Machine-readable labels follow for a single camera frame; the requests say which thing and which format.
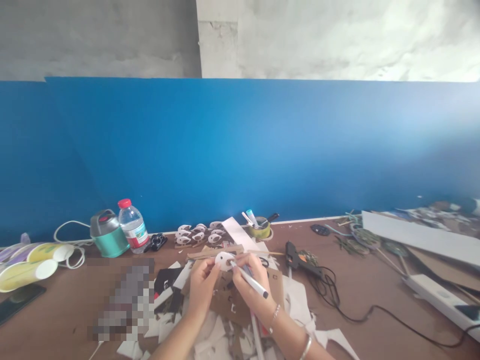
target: black phone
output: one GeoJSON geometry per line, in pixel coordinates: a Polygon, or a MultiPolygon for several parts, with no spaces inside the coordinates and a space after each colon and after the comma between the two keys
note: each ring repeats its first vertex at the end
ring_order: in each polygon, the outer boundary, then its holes
{"type": "Polygon", "coordinates": [[[0,302],[0,326],[46,290],[37,284],[29,284],[14,290],[9,298],[0,302]]]}

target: bracelet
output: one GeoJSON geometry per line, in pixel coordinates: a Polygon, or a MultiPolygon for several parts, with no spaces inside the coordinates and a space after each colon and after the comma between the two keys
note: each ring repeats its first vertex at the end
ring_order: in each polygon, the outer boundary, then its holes
{"type": "Polygon", "coordinates": [[[272,329],[272,326],[274,325],[275,319],[279,315],[279,311],[280,311],[280,304],[276,306],[275,312],[273,313],[273,317],[271,318],[271,321],[270,321],[270,328],[268,329],[268,332],[270,333],[270,335],[272,335],[272,333],[274,332],[274,330],[272,329]]]}
{"type": "Polygon", "coordinates": [[[308,335],[308,342],[306,343],[305,350],[303,351],[303,354],[301,355],[300,360],[305,360],[305,357],[307,356],[307,353],[310,350],[310,345],[312,345],[312,337],[308,335]]]}

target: gray concrete wall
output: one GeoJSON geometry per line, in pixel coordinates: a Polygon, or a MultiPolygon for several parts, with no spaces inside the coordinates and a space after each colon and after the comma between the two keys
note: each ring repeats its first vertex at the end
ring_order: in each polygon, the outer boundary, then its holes
{"type": "Polygon", "coordinates": [[[2,0],[0,81],[201,77],[195,0],[2,0]]]}
{"type": "Polygon", "coordinates": [[[476,82],[479,0],[196,0],[204,78],[476,82]]]}

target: red bottle cap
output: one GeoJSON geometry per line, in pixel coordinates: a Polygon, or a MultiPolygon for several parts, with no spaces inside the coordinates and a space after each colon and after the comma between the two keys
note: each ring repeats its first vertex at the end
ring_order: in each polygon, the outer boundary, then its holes
{"type": "Polygon", "coordinates": [[[132,206],[132,201],[130,199],[123,199],[118,202],[118,206],[120,209],[126,209],[130,206],[132,206]]]}

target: power strip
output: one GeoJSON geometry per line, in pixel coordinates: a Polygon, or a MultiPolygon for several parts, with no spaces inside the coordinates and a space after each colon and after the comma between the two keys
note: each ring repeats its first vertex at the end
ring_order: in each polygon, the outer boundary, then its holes
{"type": "MultiPolygon", "coordinates": [[[[423,274],[412,275],[403,281],[462,330],[480,325],[480,320],[472,320],[455,308],[458,305],[468,305],[465,301],[453,295],[428,276],[423,274]]],[[[472,329],[468,334],[480,343],[480,327],[472,329]]]]}

